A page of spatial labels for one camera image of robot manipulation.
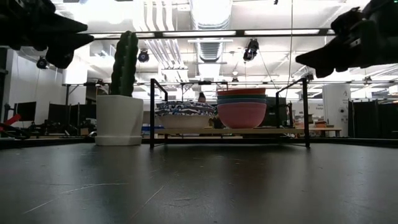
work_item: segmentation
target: red object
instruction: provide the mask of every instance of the red object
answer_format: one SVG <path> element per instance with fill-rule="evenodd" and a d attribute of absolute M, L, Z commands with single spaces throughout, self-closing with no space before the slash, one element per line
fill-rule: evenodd
<path fill-rule="evenodd" d="M 264 103 L 228 103 L 217 106 L 221 122 L 232 129 L 258 127 L 266 115 Z"/>
<path fill-rule="evenodd" d="M 5 125 L 12 125 L 15 122 L 19 121 L 21 119 L 21 116 L 19 114 L 13 116 L 12 118 L 8 119 L 6 122 L 4 122 Z"/>
<path fill-rule="evenodd" d="M 252 88 L 252 89 L 239 89 L 239 90 L 224 90 L 217 91 L 217 94 L 220 96 L 226 95 L 265 95 L 265 88 Z"/>

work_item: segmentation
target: person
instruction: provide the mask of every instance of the person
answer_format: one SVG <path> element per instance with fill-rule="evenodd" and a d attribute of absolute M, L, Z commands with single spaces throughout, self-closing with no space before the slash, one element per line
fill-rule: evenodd
<path fill-rule="evenodd" d="M 199 93 L 198 103 L 206 103 L 206 97 L 205 97 L 205 94 L 203 92 Z"/>

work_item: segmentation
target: artificial cactus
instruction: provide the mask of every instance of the artificial cactus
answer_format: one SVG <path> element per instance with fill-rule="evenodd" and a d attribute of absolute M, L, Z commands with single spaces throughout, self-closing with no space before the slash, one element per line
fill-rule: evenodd
<path fill-rule="evenodd" d="M 114 55 L 111 94 L 130 96 L 136 79 L 138 38 L 135 33 L 126 31 L 120 37 Z"/>

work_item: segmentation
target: blue bowl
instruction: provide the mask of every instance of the blue bowl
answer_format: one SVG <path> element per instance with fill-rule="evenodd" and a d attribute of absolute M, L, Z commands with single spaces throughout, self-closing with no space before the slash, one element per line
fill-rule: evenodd
<path fill-rule="evenodd" d="M 267 103 L 266 99 L 255 99 L 255 98 L 240 98 L 240 99 L 227 99 L 227 100 L 217 100 L 217 105 L 223 105 L 227 103 Z"/>

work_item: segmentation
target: stack of bowls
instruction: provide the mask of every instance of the stack of bowls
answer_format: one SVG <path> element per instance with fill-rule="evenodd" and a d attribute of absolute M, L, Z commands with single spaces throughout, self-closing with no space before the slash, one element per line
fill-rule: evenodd
<path fill-rule="evenodd" d="M 170 101 L 156 104 L 155 114 L 164 128 L 205 128 L 215 109 L 208 103 Z"/>
<path fill-rule="evenodd" d="M 242 89 L 217 92 L 217 110 L 221 122 L 233 129 L 258 127 L 266 115 L 266 89 Z"/>

